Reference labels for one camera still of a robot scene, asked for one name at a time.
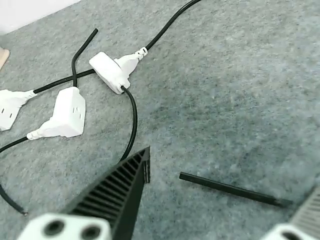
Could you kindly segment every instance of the wire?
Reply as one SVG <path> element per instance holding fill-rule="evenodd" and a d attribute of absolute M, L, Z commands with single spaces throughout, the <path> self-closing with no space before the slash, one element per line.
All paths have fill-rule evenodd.
<path fill-rule="evenodd" d="M 181 7 L 172 17 L 171 19 L 166 23 L 166 25 L 161 29 L 161 31 L 152 39 L 152 41 L 145 47 L 148 51 L 155 45 L 155 43 L 162 37 L 162 35 L 168 30 L 168 28 L 171 26 L 171 24 L 174 23 L 174 21 L 188 8 L 193 6 L 194 4 L 200 2 L 201 0 L 191 0 L 186 5 Z"/>
<path fill-rule="evenodd" d="M 130 98 L 130 101 L 132 103 L 133 125 L 132 125 L 132 132 L 131 132 L 129 144 L 126 147 L 126 150 L 124 151 L 124 154 L 122 155 L 122 157 L 120 159 L 120 162 L 122 160 L 125 160 L 128 157 L 128 155 L 134 145 L 136 135 L 137 135 L 137 129 L 138 129 L 138 111 L 137 111 L 137 105 L 136 105 L 136 101 L 134 99 L 134 96 L 132 96 L 131 92 L 128 89 L 126 89 L 124 86 L 121 86 L 121 89 L 128 95 L 128 97 Z"/>
<path fill-rule="evenodd" d="M 25 141 L 27 141 L 28 138 L 25 136 L 17 141 L 14 141 L 6 146 L 4 146 L 3 148 L 0 149 L 0 153 L 2 153 L 3 151 L 14 147 L 15 145 L 18 145 L 20 143 L 23 143 Z M 13 201 L 8 194 L 5 192 L 5 190 L 3 189 L 3 187 L 0 184 L 0 196 L 11 206 L 13 207 L 17 212 L 21 213 L 24 216 L 28 215 L 28 212 L 26 212 L 21 206 L 19 206 L 15 201 Z"/>
<path fill-rule="evenodd" d="M 88 39 L 84 42 L 84 44 L 80 47 L 80 49 L 75 53 L 75 55 L 72 58 L 71 61 L 71 69 L 72 69 L 72 78 L 73 78 L 73 86 L 78 86 L 78 79 L 77 79 L 77 72 L 76 72 L 76 61 L 80 54 L 86 49 L 86 47 L 89 45 L 89 43 L 92 41 L 92 39 L 95 37 L 95 35 L 98 33 L 98 29 L 94 29 L 93 32 L 90 34 Z"/>
<path fill-rule="evenodd" d="M 87 76 L 87 75 L 90 75 L 90 74 L 93 74 L 93 73 L 95 73 L 95 70 L 90 69 L 90 70 L 87 70 L 87 71 L 83 71 L 83 72 L 81 72 L 81 73 L 78 73 L 76 76 L 77 76 L 77 78 L 82 78 L 82 77 L 84 77 L 84 76 Z M 73 76 L 68 76 L 68 77 L 62 78 L 62 79 L 60 79 L 60 80 L 58 80 L 58 81 L 54 81 L 54 82 L 52 82 L 52 83 L 49 83 L 48 85 L 45 85 L 45 86 L 43 86 L 43 87 L 40 87 L 40 88 L 34 90 L 33 92 L 34 92 L 35 94 L 38 94 L 38 93 L 44 92 L 44 91 L 46 91 L 46 90 L 48 90 L 48 89 L 51 89 L 51 88 L 53 88 L 53 87 L 55 87 L 55 86 L 58 86 L 58 85 L 60 85 L 60 84 L 67 83 L 67 82 L 69 82 L 69 81 L 71 81 L 71 80 L 73 80 Z"/>

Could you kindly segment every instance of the black power cord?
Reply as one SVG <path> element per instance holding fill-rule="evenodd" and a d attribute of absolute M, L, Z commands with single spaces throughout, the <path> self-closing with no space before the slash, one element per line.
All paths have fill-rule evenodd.
<path fill-rule="evenodd" d="M 201 0 L 191 0 L 190 2 L 188 2 L 186 5 L 184 5 L 183 7 L 181 7 L 172 17 L 171 19 L 166 23 L 166 25 L 161 29 L 161 31 L 157 34 L 157 36 L 154 37 L 154 39 L 152 39 L 152 41 L 145 46 L 145 48 L 149 51 L 149 49 L 151 49 L 153 47 L 153 45 L 155 45 L 155 43 L 162 37 L 162 35 L 168 30 L 168 28 L 171 26 L 171 24 L 174 23 L 174 21 L 188 8 L 190 8 L 191 6 L 193 6 L 194 4 L 200 2 Z"/>
<path fill-rule="evenodd" d="M 77 79 L 77 72 L 76 72 L 76 61 L 80 54 L 86 49 L 86 47 L 89 45 L 89 43 L 92 41 L 92 39 L 95 37 L 95 35 L 98 33 L 98 29 L 94 29 L 93 32 L 90 34 L 88 39 L 84 42 L 84 44 L 80 47 L 80 49 L 75 53 L 75 55 L 72 58 L 71 61 L 71 69 L 72 69 L 72 79 L 73 79 L 73 86 L 78 87 L 78 79 Z"/>
<path fill-rule="evenodd" d="M 131 92 L 128 89 L 126 89 L 124 86 L 121 86 L 121 89 L 130 98 L 130 101 L 132 104 L 132 110 L 133 110 L 133 125 L 132 125 L 132 133 L 131 133 L 131 137 L 130 137 L 128 146 L 126 147 L 126 150 L 124 151 L 124 154 L 122 155 L 122 157 L 120 159 L 120 162 L 125 160 L 128 157 L 128 155 L 134 145 L 136 135 L 137 135 L 137 129 L 138 129 L 138 111 L 137 111 L 137 105 L 136 105 L 135 98 L 134 98 L 134 96 L 132 96 Z"/>
<path fill-rule="evenodd" d="M 82 77 L 84 77 L 84 76 L 87 76 L 87 75 L 90 75 L 90 74 L 94 74 L 94 73 L 95 73 L 95 70 L 90 69 L 90 70 L 87 70 L 87 71 L 83 71 L 83 72 L 81 72 L 81 73 L 78 73 L 76 76 L 77 76 L 77 78 L 82 78 Z M 67 83 L 67 82 L 72 81 L 72 80 L 73 80 L 73 76 L 68 76 L 68 77 L 62 78 L 62 79 L 60 79 L 60 80 L 58 80 L 58 81 L 54 81 L 54 82 L 52 82 L 52 83 L 49 83 L 48 85 L 45 85 L 45 86 L 43 86 L 43 87 L 40 87 L 40 88 L 34 90 L 33 92 L 34 92 L 35 94 L 39 94 L 39 93 L 42 93 L 42 92 L 44 92 L 44 91 L 46 91 L 46 90 L 52 89 L 52 88 L 54 88 L 55 86 L 58 86 L 58 85 L 60 85 L 60 84 Z"/>
<path fill-rule="evenodd" d="M 16 145 L 18 145 L 18 144 L 20 144 L 20 143 L 23 143 L 23 142 L 25 142 L 25 141 L 27 141 L 27 140 L 28 140 L 28 138 L 25 136 L 25 137 L 23 137 L 23 138 L 20 138 L 20 139 L 17 140 L 17 141 L 14 141 L 14 142 L 12 142 L 12 143 L 10 143 L 10 144 L 2 147 L 2 148 L 0 149 L 0 154 L 1 154 L 3 151 L 5 151 L 5 150 L 7 150 L 7 149 L 9 149 L 9 148 L 11 148 L 11 147 L 14 147 L 14 146 L 16 146 Z M 13 207 L 17 212 L 21 213 L 21 214 L 24 215 L 24 216 L 27 216 L 27 215 L 28 215 L 28 212 L 26 212 L 21 206 L 19 206 L 15 201 L 13 201 L 13 200 L 9 197 L 9 195 L 5 192 L 5 190 L 3 189 L 3 187 L 1 186 L 1 184 L 0 184 L 0 196 L 8 203 L 11 207 Z"/>

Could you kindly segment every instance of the white plug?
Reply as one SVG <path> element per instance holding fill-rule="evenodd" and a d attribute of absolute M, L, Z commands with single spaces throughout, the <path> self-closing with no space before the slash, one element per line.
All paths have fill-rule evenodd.
<path fill-rule="evenodd" d="M 116 94 L 122 94 L 124 91 L 121 86 L 130 87 L 129 75 L 136 69 L 138 62 L 147 54 L 148 50 L 143 47 L 133 54 L 112 60 L 106 53 L 101 51 L 91 58 L 89 63 L 109 88 Z"/>
<path fill-rule="evenodd" d="M 69 87 L 59 92 L 52 117 L 42 126 L 27 134 L 29 140 L 48 137 L 75 137 L 84 132 L 86 100 L 77 87 Z"/>
<path fill-rule="evenodd" d="M 0 90 L 0 131 L 11 129 L 20 108 L 35 96 L 37 96 L 37 94 L 35 94 L 33 90 Z"/>

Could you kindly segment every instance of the black stick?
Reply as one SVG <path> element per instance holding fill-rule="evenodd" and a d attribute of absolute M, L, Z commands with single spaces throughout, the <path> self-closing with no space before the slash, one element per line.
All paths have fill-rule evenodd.
<path fill-rule="evenodd" d="M 216 189 L 219 191 L 223 191 L 225 193 L 233 194 L 239 197 L 243 197 L 246 199 L 251 199 L 257 202 L 261 202 L 264 204 L 270 204 L 273 206 L 278 206 L 285 208 L 288 205 L 292 204 L 292 201 L 286 199 L 277 199 L 273 196 L 262 194 L 255 191 L 250 191 L 247 189 L 243 189 L 240 187 L 224 184 L 222 182 L 213 181 L 207 178 L 203 178 L 200 176 L 188 174 L 185 172 L 181 172 L 179 179 L 185 180 L 191 183 L 199 184 L 205 187 L 209 187 L 211 189 Z"/>

